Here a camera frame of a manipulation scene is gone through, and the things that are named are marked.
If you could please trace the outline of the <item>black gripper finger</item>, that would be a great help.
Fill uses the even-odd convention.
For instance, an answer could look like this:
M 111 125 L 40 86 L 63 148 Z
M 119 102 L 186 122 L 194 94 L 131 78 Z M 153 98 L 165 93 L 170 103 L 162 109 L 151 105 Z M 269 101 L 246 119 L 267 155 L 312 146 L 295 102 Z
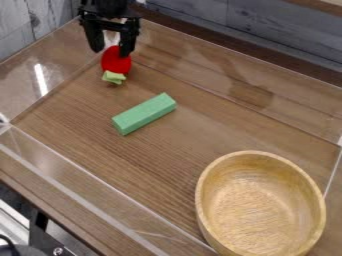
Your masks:
M 100 25 L 92 21 L 84 20 L 83 28 L 92 51 L 100 52 L 104 48 L 104 35 Z
M 138 30 L 128 30 L 120 33 L 119 55 L 122 58 L 128 57 L 131 52 L 135 50 L 138 36 L 139 36 Z

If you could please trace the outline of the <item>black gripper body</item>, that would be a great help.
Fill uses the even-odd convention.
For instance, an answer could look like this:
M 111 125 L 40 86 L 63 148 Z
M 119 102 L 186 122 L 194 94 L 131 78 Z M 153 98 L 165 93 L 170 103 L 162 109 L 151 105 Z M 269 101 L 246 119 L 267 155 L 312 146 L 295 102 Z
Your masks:
M 87 33 L 104 29 L 139 33 L 142 16 L 130 7 L 128 0 L 82 0 L 78 15 Z

